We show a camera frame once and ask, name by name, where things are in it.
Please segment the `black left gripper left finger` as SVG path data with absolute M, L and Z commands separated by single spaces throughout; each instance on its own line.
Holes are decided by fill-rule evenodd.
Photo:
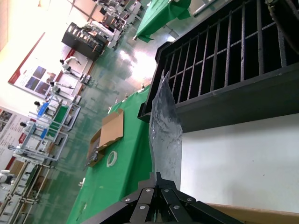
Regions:
M 156 208 L 157 184 L 155 175 L 140 181 L 133 193 L 124 196 L 109 206 L 102 208 L 103 200 L 96 203 L 83 202 L 79 210 L 71 215 L 69 224 L 147 224 L 151 223 Z

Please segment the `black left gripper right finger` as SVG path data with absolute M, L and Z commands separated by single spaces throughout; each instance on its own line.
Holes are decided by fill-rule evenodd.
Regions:
M 179 191 L 174 181 L 156 173 L 155 205 L 163 222 L 180 224 L 240 224 L 241 221 Z

